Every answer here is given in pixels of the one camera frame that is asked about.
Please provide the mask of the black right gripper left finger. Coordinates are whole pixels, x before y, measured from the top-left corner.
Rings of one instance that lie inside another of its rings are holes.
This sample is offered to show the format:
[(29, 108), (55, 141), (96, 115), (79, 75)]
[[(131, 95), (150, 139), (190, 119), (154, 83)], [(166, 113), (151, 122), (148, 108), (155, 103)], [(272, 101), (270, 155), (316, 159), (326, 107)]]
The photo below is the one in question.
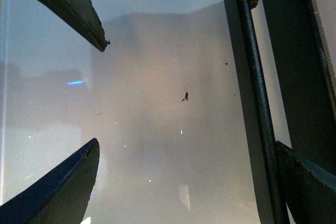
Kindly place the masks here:
[(26, 190), (1, 205), (1, 223), (81, 223), (96, 183), (93, 138)]

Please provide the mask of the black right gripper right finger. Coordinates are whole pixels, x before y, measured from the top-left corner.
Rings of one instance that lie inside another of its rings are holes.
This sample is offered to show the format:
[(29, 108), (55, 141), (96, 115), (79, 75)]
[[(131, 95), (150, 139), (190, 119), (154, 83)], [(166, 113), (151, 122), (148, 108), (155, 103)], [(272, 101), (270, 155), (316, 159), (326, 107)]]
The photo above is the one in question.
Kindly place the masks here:
[(276, 142), (286, 203), (295, 223), (335, 223), (335, 176)]

